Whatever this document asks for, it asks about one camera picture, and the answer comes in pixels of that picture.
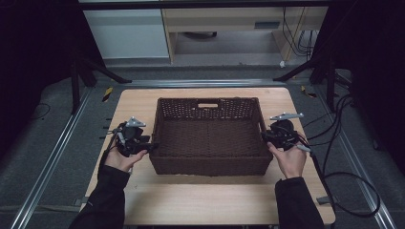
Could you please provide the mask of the brown wicker basket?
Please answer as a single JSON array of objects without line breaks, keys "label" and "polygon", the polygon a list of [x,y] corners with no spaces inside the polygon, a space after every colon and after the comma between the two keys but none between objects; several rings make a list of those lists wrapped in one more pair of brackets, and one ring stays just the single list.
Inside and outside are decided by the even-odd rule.
[{"label": "brown wicker basket", "polygon": [[262,176],[265,130],[256,97],[160,98],[150,160],[159,175]]}]

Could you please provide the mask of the dark object under desk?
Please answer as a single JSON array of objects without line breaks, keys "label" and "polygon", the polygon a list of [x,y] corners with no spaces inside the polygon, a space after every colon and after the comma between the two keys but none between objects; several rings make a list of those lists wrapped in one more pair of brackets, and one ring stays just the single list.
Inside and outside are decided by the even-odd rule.
[{"label": "dark object under desk", "polygon": [[190,39],[210,39],[210,38],[215,38],[217,37],[217,32],[212,31],[212,32],[184,32],[184,36],[190,38]]}]

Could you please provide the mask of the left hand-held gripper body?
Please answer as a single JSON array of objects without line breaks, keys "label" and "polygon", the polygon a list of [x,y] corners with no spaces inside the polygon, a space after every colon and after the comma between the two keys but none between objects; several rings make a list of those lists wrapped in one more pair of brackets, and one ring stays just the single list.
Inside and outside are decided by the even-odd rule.
[{"label": "left hand-held gripper body", "polygon": [[[142,136],[142,127],[146,124],[137,120],[134,116],[130,117],[128,121],[120,123],[117,128],[113,130],[116,147],[118,151],[126,157],[137,154],[137,146],[141,144],[139,138]],[[117,139],[117,133],[122,132],[125,138],[125,144],[121,144]]]}]

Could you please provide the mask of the person's left hand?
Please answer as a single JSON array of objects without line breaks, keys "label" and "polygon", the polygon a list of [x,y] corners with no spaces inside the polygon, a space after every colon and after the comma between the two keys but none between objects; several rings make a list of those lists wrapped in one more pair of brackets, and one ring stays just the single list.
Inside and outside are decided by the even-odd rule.
[{"label": "person's left hand", "polygon": [[146,154],[147,151],[142,150],[135,155],[126,157],[123,156],[117,148],[114,148],[107,154],[105,164],[128,173],[133,168],[134,164],[141,161]]}]

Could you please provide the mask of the person's right hand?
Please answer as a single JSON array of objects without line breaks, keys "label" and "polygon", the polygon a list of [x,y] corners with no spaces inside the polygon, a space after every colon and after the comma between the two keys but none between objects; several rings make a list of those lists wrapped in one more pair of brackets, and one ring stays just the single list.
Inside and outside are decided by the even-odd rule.
[{"label": "person's right hand", "polygon": [[271,142],[267,144],[267,147],[276,157],[285,178],[300,177],[303,174],[307,152],[300,148],[300,144],[296,144],[286,151],[280,151]]}]

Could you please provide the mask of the black metal stand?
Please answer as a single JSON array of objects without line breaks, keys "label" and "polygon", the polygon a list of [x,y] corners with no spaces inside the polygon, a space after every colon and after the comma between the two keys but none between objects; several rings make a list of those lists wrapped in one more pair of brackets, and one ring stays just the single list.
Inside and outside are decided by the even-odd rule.
[{"label": "black metal stand", "polygon": [[324,79],[327,80],[326,99],[327,105],[332,112],[334,109],[334,83],[335,83],[335,62],[330,55],[316,54],[309,61],[293,69],[283,76],[274,78],[274,81],[285,82],[293,76],[303,72],[306,69],[312,69],[309,82],[312,85],[320,84]]},{"label": "black metal stand", "polygon": [[84,57],[75,58],[72,62],[70,71],[72,82],[73,115],[78,111],[80,107],[79,80],[82,80],[86,87],[94,87],[94,85],[96,84],[96,77],[93,75],[93,71],[102,73],[119,84],[131,83],[131,80],[118,76],[115,73],[107,70],[105,67],[102,67],[96,62]]}]

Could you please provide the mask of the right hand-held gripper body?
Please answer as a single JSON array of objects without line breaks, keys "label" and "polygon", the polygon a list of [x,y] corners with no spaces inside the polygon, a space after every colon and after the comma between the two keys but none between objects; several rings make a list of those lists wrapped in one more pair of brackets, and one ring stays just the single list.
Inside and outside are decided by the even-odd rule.
[{"label": "right hand-held gripper body", "polygon": [[299,140],[300,136],[294,129],[294,125],[291,122],[293,118],[301,118],[303,114],[288,114],[282,113],[276,116],[272,116],[270,119],[273,123],[270,124],[268,140],[276,147],[283,148],[284,150],[290,149]]}]

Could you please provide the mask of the metal floor rail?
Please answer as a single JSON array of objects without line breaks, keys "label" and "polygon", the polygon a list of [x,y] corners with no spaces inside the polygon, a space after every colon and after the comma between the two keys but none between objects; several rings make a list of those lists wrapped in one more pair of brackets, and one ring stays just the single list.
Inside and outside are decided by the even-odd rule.
[{"label": "metal floor rail", "polygon": [[[342,128],[341,123],[342,113],[347,105],[346,100],[350,97],[350,95],[346,94],[344,96],[341,96],[337,101],[337,105],[334,105],[335,111],[332,112],[327,105],[326,90],[321,89],[319,86],[315,86],[314,90],[319,95],[319,99],[324,109],[327,111],[327,116],[331,121],[331,126],[335,127],[332,137],[329,141],[328,150],[326,152],[323,167],[321,169],[322,177],[323,179],[327,179],[328,177],[342,177],[342,176],[355,178],[363,194],[364,199],[369,205],[370,212],[360,214],[358,212],[355,212],[354,210],[346,209],[343,205],[339,204],[338,202],[333,203],[332,206],[357,218],[363,219],[374,218],[380,229],[397,229],[394,220],[392,219],[384,201],[376,191],[373,182],[369,177],[369,174],[366,172],[363,164],[359,160],[354,148],[352,147],[352,144],[350,143],[344,129]],[[340,172],[331,172],[328,174],[326,173],[326,165],[330,154],[330,149],[335,139],[339,140],[342,152],[345,155],[351,167],[350,172],[340,171]]]},{"label": "metal floor rail", "polygon": [[93,88],[85,88],[83,95],[79,98],[79,104],[76,111],[70,115],[67,124],[59,136],[58,140],[53,147],[53,150],[48,157],[40,175],[37,177],[35,184],[33,185],[29,195],[19,207],[15,218],[12,222],[10,229],[25,229],[28,225],[35,208],[38,206],[38,202],[41,199],[55,168],[58,165],[60,158],[62,157],[67,144],[75,130],[78,120],[81,118],[83,111],[85,110],[90,95],[93,92]]},{"label": "metal floor rail", "polygon": [[127,87],[143,89],[167,88],[246,88],[282,87],[284,82],[272,79],[181,79],[181,80],[133,80]]}]

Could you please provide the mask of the white cabinet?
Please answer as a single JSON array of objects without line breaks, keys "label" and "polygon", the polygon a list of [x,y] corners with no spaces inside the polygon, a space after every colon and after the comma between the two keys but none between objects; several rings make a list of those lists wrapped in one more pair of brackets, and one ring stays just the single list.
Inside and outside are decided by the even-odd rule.
[{"label": "white cabinet", "polygon": [[169,56],[160,10],[86,10],[103,59]]}]

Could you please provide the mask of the black curtain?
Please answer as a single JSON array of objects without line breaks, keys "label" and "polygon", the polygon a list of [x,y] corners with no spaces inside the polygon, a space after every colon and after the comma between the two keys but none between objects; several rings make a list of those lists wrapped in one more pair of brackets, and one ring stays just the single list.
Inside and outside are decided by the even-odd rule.
[{"label": "black curtain", "polygon": [[352,93],[379,144],[405,176],[405,0],[348,0],[330,6],[318,36],[333,31],[333,60],[353,74]]},{"label": "black curtain", "polygon": [[81,0],[0,0],[0,159],[73,59],[104,64]]}]

